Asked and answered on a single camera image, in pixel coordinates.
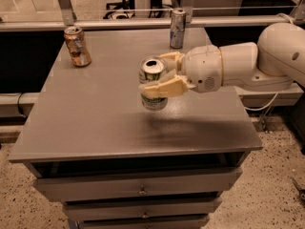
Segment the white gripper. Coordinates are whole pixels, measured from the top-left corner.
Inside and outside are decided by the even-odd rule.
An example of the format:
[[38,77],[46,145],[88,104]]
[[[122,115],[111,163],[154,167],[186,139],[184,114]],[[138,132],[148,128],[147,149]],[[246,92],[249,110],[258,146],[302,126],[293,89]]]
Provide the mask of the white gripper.
[[221,52],[214,45],[196,47],[186,54],[167,52],[159,57],[166,62],[168,71],[179,72],[182,69],[184,75],[175,74],[170,79],[162,77],[158,81],[140,84],[138,91],[147,98],[176,97],[190,89],[201,94],[215,92],[221,86]]

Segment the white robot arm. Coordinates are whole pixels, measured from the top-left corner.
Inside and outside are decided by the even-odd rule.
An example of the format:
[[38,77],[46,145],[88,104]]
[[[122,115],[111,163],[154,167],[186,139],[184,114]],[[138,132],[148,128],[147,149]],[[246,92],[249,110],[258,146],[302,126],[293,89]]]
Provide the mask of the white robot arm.
[[188,90],[214,92],[224,86],[282,91],[293,82],[305,85],[305,30],[291,23],[275,23],[255,43],[210,44],[186,53],[165,53],[159,59],[169,72],[139,86],[147,98],[175,97]]

